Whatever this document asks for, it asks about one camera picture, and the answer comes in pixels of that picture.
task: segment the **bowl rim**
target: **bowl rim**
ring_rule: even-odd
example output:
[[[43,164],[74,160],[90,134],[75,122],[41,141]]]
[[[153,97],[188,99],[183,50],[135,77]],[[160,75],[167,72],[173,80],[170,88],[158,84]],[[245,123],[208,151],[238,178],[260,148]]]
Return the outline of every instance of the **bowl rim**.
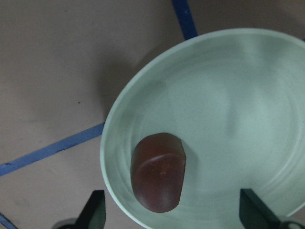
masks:
[[[126,84],[126,86],[123,88],[123,90],[120,92],[118,97],[116,98],[115,102],[113,103],[103,129],[102,133],[102,140],[101,140],[101,146],[100,146],[100,161],[101,161],[101,170],[102,170],[102,176],[105,182],[105,185],[113,198],[114,202],[119,206],[119,208],[133,221],[140,224],[141,226],[147,228],[147,229],[154,229],[150,226],[146,225],[142,221],[138,220],[133,214],[131,214],[118,200],[117,196],[115,195],[109,180],[107,176],[107,171],[105,168],[105,142],[107,141],[107,133],[108,130],[111,127],[112,117],[116,110],[118,109],[120,102],[125,97],[125,94],[137,83],[137,81],[147,72],[149,71],[154,65],[156,65],[158,62],[161,62],[162,60],[166,59],[168,56],[172,55],[173,53],[187,48],[188,46],[191,46],[193,44],[211,39],[211,38],[217,38],[222,36],[230,36],[230,35],[243,35],[243,34],[255,34],[255,35],[263,35],[263,36],[270,36],[274,38],[280,38],[287,42],[294,43],[298,46],[301,46],[305,50],[305,42],[299,38],[296,38],[292,35],[288,35],[283,32],[274,31],[274,30],[268,30],[268,29],[260,29],[260,28],[235,28],[235,29],[225,29],[225,30],[219,30],[219,31],[213,31],[209,32],[203,35],[199,35],[197,37],[191,38],[189,40],[183,41],[180,44],[177,44],[170,49],[166,50],[165,52],[161,53],[154,59],[152,59],[148,64],[146,64],[138,73]],[[305,205],[305,201],[299,205],[296,209],[291,211],[288,215],[291,216],[292,214],[296,213],[299,209],[301,209]]]

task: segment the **blue tape strip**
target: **blue tape strip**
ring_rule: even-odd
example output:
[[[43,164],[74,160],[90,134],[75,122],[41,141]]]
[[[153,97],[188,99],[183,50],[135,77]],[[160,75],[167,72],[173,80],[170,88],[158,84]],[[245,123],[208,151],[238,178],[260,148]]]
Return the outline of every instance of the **blue tape strip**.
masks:
[[[0,177],[5,174],[11,173],[17,169],[20,169],[22,167],[28,166],[29,164],[32,164],[35,161],[39,161],[46,157],[54,155],[59,151],[71,148],[80,143],[98,137],[102,135],[103,128],[104,128],[104,123],[96,125],[78,134],[67,137],[59,142],[53,143],[47,147],[36,150],[25,156],[19,157],[11,162],[2,164],[0,165]]]
[[[187,0],[172,0],[185,40],[198,36]]]
[[[0,213],[0,223],[7,229],[17,229],[4,215]]]

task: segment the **brown object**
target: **brown object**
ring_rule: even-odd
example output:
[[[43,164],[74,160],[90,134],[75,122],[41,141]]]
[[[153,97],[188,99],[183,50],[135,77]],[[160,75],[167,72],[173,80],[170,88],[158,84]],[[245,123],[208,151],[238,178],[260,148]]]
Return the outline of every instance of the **brown object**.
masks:
[[[167,212],[180,201],[186,156],[181,140],[168,133],[145,137],[131,161],[132,188],[137,200],[153,212]]]

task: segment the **bowl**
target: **bowl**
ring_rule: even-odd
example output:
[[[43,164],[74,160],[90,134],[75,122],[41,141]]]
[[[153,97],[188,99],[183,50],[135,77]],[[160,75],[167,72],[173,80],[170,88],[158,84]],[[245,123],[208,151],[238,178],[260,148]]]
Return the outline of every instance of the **bowl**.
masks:
[[[305,203],[305,43],[276,31],[230,29],[164,52],[122,90],[107,117],[101,168],[117,205],[147,229],[242,229],[240,188],[277,215]],[[179,205],[145,209],[130,180],[133,150],[160,132],[186,153]]]

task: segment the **black object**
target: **black object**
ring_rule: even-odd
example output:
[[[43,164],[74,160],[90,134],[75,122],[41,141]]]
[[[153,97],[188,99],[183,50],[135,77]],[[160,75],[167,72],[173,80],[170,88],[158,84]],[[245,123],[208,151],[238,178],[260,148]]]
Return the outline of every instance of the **black object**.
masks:
[[[104,190],[92,192],[87,204],[74,225],[64,225],[58,229],[103,229],[106,222]]]
[[[245,229],[305,229],[297,222],[281,222],[252,189],[240,190],[239,218]]]

